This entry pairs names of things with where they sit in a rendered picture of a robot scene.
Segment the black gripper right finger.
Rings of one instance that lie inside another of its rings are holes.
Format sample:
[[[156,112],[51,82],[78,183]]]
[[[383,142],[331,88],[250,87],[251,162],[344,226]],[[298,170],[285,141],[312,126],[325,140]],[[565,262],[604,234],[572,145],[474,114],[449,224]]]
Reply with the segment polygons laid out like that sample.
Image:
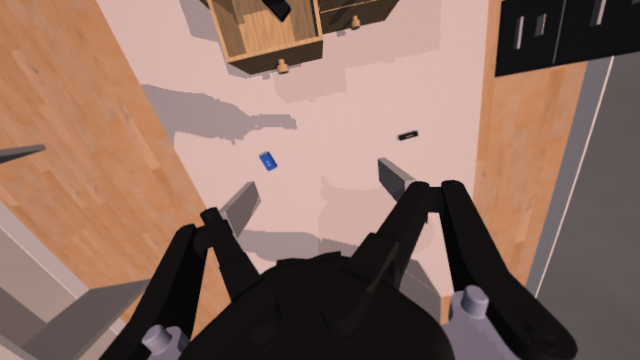
[[[378,173],[397,204],[322,288],[318,305],[329,332],[352,333],[382,279],[399,291],[430,212],[440,216],[453,283],[449,322],[440,326],[455,360],[575,358],[575,339],[508,271],[462,182],[429,187],[385,157]]]

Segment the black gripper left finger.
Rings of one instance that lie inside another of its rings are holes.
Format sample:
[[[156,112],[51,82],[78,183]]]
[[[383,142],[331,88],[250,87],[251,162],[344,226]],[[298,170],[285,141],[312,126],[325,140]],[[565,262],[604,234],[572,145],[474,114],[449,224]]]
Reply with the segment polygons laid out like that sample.
[[[219,211],[200,213],[204,226],[177,230],[130,321],[98,360],[178,360],[190,343],[211,247],[246,338],[255,345],[272,339],[280,307],[236,241],[260,203],[255,182],[247,182]]]

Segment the brown wooden drawer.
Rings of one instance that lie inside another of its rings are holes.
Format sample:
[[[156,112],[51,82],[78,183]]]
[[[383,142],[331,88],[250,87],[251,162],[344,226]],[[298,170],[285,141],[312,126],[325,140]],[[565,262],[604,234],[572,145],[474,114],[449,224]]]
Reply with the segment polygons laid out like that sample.
[[[319,0],[320,10],[327,9],[335,6],[340,6],[352,2],[357,2],[361,0]],[[368,2],[371,0],[362,0],[363,2]]]
[[[383,20],[396,0],[371,0],[319,12],[322,34]]]
[[[262,0],[207,0],[228,64],[250,75],[286,74],[288,66],[322,59],[317,0],[285,1],[291,11],[282,23]]]

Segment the small wooden chest of drawers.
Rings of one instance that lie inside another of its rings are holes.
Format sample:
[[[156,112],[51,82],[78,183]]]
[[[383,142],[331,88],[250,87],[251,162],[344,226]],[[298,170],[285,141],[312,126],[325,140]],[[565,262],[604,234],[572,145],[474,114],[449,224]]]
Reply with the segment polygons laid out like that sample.
[[[209,10],[210,10],[207,0],[199,0],[199,1],[201,1],[201,2],[202,2],[202,3],[203,3],[203,4],[204,4],[204,5],[205,5]],[[322,10],[320,10],[319,0],[317,0],[319,12],[326,11],[326,10],[330,10],[330,9],[335,9],[335,8],[339,8],[339,7],[343,7],[343,6],[348,6],[348,5],[352,5],[352,4],[356,4],[356,3],[361,3],[361,2],[362,2],[362,0],[361,0],[361,1],[357,1],[357,2],[352,2],[352,3],[348,3],[348,4],[344,4],[344,5],[335,6],[335,7],[331,7],[331,8],[327,8],[327,9],[322,9]],[[383,18],[383,20],[381,20],[381,21],[385,21],[385,20],[386,20],[386,18],[388,17],[388,15],[391,13],[391,11],[394,9],[394,7],[396,6],[396,4],[397,4],[398,2],[399,2],[399,0],[396,0],[396,1],[394,2],[394,4],[392,5],[392,7],[390,8],[390,10],[387,12],[387,14],[385,15],[385,17],[384,17],[384,18]],[[377,21],[377,22],[381,22],[381,21]],[[372,22],[372,23],[377,23],[377,22]],[[368,23],[368,24],[372,24],[372,23]],[[368,24],[363,24],[363,25],[368,25]],[[363,25],[360,25],[360,26],[363,26]],[[345,29],[349,29],[349,28],[345,28]],[[341,29],[341,30],[345,30],[345,29]],[[341,30],[336,30],[336,31],[341,31]],[[332,31],[332,32],[336,32],[336,31]],[[327,32],[327,33],[332,33],[332,32]],[[327,33],[323,33],[323,34],[327,34]],[[323,35],[323,34],[322,34],[322,35]]]

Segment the black and white eraser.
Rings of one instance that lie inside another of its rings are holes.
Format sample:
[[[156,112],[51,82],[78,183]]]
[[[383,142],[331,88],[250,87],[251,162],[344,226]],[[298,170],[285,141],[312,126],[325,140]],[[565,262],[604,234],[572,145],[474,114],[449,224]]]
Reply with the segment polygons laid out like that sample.
[[[262,2],[280,19],[282,23],[291,11],[290,5],[285,0],[262,0]]]

